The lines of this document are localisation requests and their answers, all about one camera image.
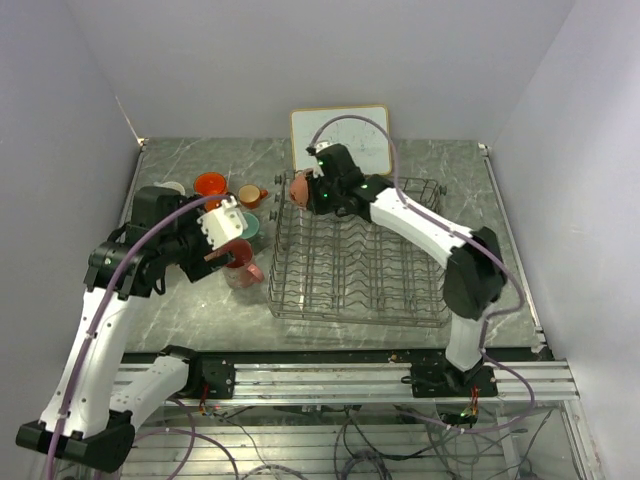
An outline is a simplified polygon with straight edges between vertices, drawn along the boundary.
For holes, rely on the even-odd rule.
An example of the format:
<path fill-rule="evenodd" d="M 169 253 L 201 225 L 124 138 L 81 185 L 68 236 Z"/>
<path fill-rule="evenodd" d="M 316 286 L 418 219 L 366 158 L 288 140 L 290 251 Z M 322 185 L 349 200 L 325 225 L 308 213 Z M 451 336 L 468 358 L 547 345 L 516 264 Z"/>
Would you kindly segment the salmon pink mug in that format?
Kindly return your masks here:
<path fill-rule="evenodd" d="M 290 201 L 302 210 L 306 210 L 309 203 L 309 179 L 313 177 L 313 172 L 309 168 L 297 173 L 289 187 Z"/>

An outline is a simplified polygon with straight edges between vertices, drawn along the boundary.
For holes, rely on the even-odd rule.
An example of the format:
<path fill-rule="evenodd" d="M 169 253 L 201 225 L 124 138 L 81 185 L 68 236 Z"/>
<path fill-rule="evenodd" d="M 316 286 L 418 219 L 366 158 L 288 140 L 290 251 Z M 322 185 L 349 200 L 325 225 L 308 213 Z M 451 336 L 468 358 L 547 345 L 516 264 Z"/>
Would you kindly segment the dusty pink mug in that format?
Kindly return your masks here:
<path fill-rule="evenodd" d="M 233 260 L 223 268 L 225 281 L 232 289 L 249 288 L 265 280 L 263 271 L 255 262 L 252 246 L 247 240 L 232 240 L 221 247 L 219 252 L 233 256 Z"/>

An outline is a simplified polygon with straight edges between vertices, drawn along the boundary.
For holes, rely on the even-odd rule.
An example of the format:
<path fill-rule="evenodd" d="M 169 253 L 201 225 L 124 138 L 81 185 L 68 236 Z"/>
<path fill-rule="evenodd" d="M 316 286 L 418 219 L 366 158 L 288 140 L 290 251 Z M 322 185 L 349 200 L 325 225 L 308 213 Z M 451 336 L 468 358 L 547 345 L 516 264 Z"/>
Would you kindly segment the mint green cup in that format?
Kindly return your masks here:
<path fill-rule="evenodd" d="M 249 242 L 255 242 L 258 239 L 263 238 L 264 232 L 261 229 L 260 220 L 254 214 L 249 212 L 244 212 L 243 217 L 246 222 L 246 227 L 243 230 L 241 238 Z"/>

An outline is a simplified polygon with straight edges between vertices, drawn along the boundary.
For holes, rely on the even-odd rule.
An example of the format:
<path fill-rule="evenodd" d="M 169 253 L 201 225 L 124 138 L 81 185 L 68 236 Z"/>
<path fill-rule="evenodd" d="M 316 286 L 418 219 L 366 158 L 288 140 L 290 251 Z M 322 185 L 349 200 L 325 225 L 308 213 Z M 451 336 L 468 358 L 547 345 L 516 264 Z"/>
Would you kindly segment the light blue mug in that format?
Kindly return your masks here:
<path fill-rule="evenodd" d="M 154 186 L 177 191 L 180 195 L 186 194 L 185 187 L 177 181 L 155 182 Z"/>

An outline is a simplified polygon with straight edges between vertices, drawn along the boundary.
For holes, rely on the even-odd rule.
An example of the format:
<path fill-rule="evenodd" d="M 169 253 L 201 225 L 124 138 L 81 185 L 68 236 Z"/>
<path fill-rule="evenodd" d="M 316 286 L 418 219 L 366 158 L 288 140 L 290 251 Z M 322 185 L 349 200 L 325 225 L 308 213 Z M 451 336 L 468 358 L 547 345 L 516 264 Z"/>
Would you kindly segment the large orange mug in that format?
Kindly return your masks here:
<path fill-rule="evenodd" d="M 199 175 L 193 183 L 194 191 L 212 201 L 221 200 L 228 194 L 226 177 L 218 172 L 206 172 Z"/>

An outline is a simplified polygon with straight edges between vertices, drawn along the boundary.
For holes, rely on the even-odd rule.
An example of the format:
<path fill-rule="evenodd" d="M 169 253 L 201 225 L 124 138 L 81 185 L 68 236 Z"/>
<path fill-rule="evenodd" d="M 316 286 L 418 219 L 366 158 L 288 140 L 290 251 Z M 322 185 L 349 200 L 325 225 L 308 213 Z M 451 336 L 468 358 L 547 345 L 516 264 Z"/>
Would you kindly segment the small orange cup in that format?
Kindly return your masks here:
<path fill-rule="evenodd" d="M 255 184 L 245 184 L 237 191 L 239 202 L 248 209 L 256 209 L 262 201 L 269 195 L 266 189 Z"/>

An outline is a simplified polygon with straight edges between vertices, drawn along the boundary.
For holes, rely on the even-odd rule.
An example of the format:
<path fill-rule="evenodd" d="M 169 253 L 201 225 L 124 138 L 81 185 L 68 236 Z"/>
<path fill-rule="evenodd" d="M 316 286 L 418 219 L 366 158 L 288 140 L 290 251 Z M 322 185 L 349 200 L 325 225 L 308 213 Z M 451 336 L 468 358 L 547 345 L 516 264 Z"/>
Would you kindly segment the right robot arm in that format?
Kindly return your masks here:
<path fill-rule="evenodd" d="M 444 269 L 443 299 L 451 311 L 442 387 L 465 394 L 483 366 L 484 322 L 506 284 L 493 230 L 471 230 L 415 202 L 378 174 L 365 175 L 347 147 L 321 142 L 307 148 L 315 168 L 298 175 L 290 198 L 315 215 L 355 215 L 384 227 L 428 254 Z"/>

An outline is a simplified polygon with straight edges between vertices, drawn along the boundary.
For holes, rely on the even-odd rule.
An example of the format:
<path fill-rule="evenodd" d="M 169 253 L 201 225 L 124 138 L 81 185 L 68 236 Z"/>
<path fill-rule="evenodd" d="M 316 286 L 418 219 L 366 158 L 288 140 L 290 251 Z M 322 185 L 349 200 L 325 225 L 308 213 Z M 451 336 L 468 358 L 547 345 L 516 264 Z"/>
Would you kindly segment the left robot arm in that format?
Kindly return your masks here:
<path fill-rule="evenodd" d="M 78 330 L 51 400 L 16 435 L 18 446 L 45 454 L 48 479 L 59 460 L 116 472 L 137 429 L 165 400 L 203 387 L 200 355 L 167 347 L 141 378 L 112 391 L 134 314 L 165 293 L 167 268 L 196 282 L 231 263 L 230 253 L 209 255 L 241 236 L 243 214 L 230 195 L 187 197 L 162 186 L 138 190 L 131 207 L 129 220 L 89 256 Z"/>

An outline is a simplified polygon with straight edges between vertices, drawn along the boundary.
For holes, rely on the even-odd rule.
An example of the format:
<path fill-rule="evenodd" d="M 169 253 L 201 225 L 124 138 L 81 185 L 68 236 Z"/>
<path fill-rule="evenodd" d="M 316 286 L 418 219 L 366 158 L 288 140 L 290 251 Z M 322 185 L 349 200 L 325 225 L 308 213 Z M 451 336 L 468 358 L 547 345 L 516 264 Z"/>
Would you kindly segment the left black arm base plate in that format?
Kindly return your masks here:
<path fill-rule="evenodd" d="M 183 396 L 216 400 L 231 399 L 236 384 L 235 365 L 223 357 L 195 352 L 188 358 Z"/>

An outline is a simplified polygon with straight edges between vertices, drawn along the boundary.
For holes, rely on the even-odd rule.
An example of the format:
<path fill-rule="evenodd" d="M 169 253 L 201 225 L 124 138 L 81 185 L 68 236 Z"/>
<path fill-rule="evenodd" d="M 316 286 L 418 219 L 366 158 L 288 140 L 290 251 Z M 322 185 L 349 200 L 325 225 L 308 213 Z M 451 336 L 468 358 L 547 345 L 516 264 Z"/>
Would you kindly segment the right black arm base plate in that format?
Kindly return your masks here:
<path fill-rule="evenodd" d="M 469 371 L 461 372 L 444 360 L 412 364 L 409 374 L 401 378 L 409 385 L 414 398 L 496 397 L 498 388 L 494 370 L 480 360 Z"/>

